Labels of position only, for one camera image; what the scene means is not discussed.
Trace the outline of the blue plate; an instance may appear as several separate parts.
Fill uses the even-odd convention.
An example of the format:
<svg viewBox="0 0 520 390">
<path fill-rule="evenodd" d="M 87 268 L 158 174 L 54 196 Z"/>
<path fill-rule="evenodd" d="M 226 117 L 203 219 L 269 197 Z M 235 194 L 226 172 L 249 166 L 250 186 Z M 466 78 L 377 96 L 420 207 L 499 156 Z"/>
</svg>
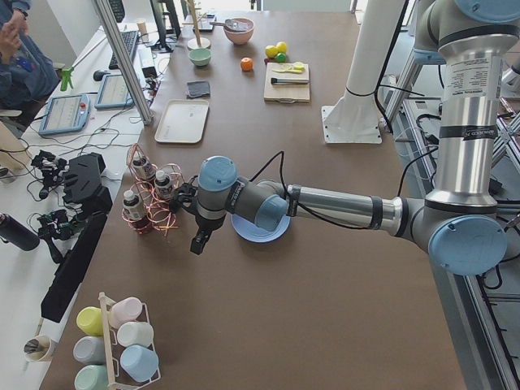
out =
<svg viewBox="0 0 520 390">
<path fill-rule="evenodd" d="M 231 222 L 235 232 L 241 238 L 253 243 L 267 243 L 277 240 L 288 230 L 290 218 L 284 216 L 273 231 L 267 231 L 257 227 L 250 221 L 236 214 L 232 215 Z"/>
</svg>

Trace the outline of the tea bottle white cap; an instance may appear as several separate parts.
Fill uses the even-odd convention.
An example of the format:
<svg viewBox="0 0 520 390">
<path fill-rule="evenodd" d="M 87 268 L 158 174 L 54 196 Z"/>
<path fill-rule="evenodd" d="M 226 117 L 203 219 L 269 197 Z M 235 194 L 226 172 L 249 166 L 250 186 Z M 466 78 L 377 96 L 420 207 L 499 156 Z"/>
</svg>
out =
<svg viewBox="0 0 520 390">
<path fill-rule="evenodd" d="M 152 230 L 152 223 L 141 195 L 131 189 L 123 193 L 123 214 L 139 234 L 146 234 Z"/>
</svg>

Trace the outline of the cream rabbit tray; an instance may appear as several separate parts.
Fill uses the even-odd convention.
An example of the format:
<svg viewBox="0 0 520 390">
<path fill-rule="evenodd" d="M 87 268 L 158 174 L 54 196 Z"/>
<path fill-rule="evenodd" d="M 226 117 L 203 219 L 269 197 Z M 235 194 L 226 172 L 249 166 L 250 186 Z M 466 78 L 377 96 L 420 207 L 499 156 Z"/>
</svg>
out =
<svg viewBox="0 0 520 390">
<path fill-rule="evenodd" d="M 209 102 L 171 99 L 162 112 L 154 139 L 164 144 L 196 144 L 202 139 Z"/>
</svg>

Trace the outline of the bamboo cutting board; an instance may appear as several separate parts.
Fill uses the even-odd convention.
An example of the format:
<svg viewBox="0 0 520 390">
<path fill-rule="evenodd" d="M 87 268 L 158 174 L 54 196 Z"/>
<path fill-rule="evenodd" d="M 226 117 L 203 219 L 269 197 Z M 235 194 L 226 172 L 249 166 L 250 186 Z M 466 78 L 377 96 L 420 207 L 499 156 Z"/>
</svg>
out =
<svg viewBox="0 0 520 390">
<path fill-rule="evenodd" d="M 265 102 L 310 102 L 310 70 L 307 63 L 268 63 Z"/>
</svg>

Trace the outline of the blue teach pendant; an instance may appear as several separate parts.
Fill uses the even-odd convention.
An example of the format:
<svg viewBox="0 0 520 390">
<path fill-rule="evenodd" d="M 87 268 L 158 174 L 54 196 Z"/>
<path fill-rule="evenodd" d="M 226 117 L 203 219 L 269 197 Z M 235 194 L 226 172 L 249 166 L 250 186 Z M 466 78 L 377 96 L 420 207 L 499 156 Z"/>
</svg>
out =
<svg viewBox="0 0 520 390">
<path fill-rule="evenodd" d="M 99 111 L 127 109 L 134 101 L 122 75 L 106 74 L 102 77 L 94 107 Z"/>
<path fill-rule="evenodd" d="M 87 94 L 52 97 L 48 103 L 38 134 L 60 135 L 81 131 L 88 122 L 90 99 Z"/>
</svg>

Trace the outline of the orange mandarin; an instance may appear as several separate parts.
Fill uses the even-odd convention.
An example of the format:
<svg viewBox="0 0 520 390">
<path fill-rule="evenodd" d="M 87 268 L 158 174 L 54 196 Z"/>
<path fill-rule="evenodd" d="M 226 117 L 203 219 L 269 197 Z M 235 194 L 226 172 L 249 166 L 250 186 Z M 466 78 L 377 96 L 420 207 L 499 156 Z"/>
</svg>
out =
<svg viewBox="0 0 520 390">
<path fill-rule="evenodd" d="M 243 72 L 251 72 L 254 69 L 254 61 L 250 57 L 244 57 L 240 60 L 240 69 Z"/>
</svg>

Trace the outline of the grey cup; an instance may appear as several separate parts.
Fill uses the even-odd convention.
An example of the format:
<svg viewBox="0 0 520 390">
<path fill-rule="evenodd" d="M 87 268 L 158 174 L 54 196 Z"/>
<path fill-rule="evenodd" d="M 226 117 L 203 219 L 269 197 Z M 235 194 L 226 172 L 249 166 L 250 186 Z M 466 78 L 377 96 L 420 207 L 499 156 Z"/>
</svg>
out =
<svg viewBox="0 0 520 390">
<path fill-rule="evenodd" d="M 72 350 L 73 357 L 84 365 L 102 365 L 106 363 L 104 340 L 99 336 L 84 336 Z"/>
</svg>

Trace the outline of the mint green bowl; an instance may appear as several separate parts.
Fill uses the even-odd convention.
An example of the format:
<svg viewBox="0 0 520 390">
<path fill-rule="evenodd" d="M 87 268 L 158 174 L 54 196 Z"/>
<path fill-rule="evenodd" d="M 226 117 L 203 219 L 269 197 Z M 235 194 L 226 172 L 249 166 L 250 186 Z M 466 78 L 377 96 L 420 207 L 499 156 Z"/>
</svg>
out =
<svg viewBox="0 0 520 390">
<path fill-rule="evenodd" d="M 204 67 L 211 61 L 211 51 L 207 48 L 196 48 L 189 51 L 188 58 L 194 66 Z"/>
</svg>

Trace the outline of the wooden cup stand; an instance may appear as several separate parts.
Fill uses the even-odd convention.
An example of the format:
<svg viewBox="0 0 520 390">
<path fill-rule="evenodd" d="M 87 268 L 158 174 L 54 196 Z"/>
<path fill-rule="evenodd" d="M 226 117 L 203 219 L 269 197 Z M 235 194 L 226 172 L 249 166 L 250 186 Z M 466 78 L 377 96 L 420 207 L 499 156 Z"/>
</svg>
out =
<svg viewBox="0 0 520 390">
<path fill-rule="evenodd" d="M 191 25 L 194 28 L 194 38 L 187 43 L 189 50 L 195 49 L 209 49 L 211 47 L 210 40 L 201 35 L 199 25 L 199 18 L 197 17 L 197 11 L 193 0 L 184 0 L 187 5 L 188 13 L 191 16 Z"/>
</svg>

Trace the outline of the mint green cup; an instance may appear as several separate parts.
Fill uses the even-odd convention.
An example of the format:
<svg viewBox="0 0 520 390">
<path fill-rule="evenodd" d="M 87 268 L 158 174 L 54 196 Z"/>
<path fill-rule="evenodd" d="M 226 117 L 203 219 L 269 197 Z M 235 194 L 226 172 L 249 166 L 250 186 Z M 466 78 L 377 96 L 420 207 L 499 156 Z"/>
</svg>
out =
<svg viewBox="0 0 520 390">
<path fill-rule="evenodd" d="M 108 374 L 106 366 L 84 366 L 76 374 L 74 387 L 76 390 L 107 390 Z"/>
</svg>

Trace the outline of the pink ice bowl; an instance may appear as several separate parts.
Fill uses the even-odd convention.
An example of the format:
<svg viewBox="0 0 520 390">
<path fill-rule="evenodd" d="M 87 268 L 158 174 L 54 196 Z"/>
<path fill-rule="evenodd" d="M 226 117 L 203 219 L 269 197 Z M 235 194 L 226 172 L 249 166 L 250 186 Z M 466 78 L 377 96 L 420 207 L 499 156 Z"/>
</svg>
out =
<svg viewBox="0 0 520 390">
<path fill-rule="evenodd" d="M 224 34 L 233 44 L 244 45 L 253 36 L 254 22 L 246 18 L 235 18 L 234 21 L 238 23 L 238 26 L 229 28 L 228 25 L 225 25 L 223 27 Z"/>
</svg>

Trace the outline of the steel ice scoop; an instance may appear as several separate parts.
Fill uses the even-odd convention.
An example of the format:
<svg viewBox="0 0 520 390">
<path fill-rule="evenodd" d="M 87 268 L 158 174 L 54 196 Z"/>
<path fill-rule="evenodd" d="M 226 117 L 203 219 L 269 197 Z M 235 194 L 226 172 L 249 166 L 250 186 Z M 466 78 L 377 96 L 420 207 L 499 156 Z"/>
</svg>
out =
<svg viewBox="0 0 520 390">
<path fill-rule="evenodd" d="M 238 19 L 226 19 L 223 22 L 212 21 L 210 24 L 214 26 L 222 26 L 234 32 L 244 32 L 250 29 L 248 23 L 242 22 Z"/>
</svg>

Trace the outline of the paper cup with tools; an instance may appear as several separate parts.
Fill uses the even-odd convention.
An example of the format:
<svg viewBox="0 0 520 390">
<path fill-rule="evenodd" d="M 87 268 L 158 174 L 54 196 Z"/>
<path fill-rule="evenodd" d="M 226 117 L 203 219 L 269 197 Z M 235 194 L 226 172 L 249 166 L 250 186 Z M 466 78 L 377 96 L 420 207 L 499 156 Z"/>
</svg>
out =
<svg viewBox="0 0 520 390">
<path fill-rule="evenodd" d="M 23 348 L 27 362 L 48 362 L 53 357 L 57 343 L 45 335 L 34 336 Z"/>
</svg>

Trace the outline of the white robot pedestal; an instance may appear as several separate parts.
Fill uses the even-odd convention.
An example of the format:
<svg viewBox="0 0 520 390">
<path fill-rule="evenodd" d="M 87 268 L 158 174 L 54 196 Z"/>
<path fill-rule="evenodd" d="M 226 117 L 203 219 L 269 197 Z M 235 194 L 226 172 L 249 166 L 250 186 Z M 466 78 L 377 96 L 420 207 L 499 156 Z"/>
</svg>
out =
<svg viewBox="0 0 520 390">
<path fill-rule="evenodd" d="M 382 142 L 375 98 L 388 51 L 401 30 L 407 1 L 369 1 L 357 37 L 343 97 L 322 107 L 324 140 L 328 144 Z"/>
</svg>

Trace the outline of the aluminium frame post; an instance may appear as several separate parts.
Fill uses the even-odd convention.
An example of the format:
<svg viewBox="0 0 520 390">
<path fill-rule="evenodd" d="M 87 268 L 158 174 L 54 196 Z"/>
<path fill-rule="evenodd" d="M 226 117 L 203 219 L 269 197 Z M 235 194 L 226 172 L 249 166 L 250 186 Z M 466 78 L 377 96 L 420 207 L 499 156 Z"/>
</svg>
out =
<svg viewBox="0 0 520 390">
<path fill-rule="evenodd" d="M 143 95 L 141 84 L 137 78 L 130 55 L 124 45 L 119 27 L 112 14 L 110 4 L 107 0 L 93 0 L 93 7 L 105 31 L 106 39 L 108 40 L 113 54 L 118 61 L 119 69 L 126 82 L 128 91 L 132 96 L 141 120 L 144 125 L 149 125 L 153 122 L 153 113 Z"/>
</svg>

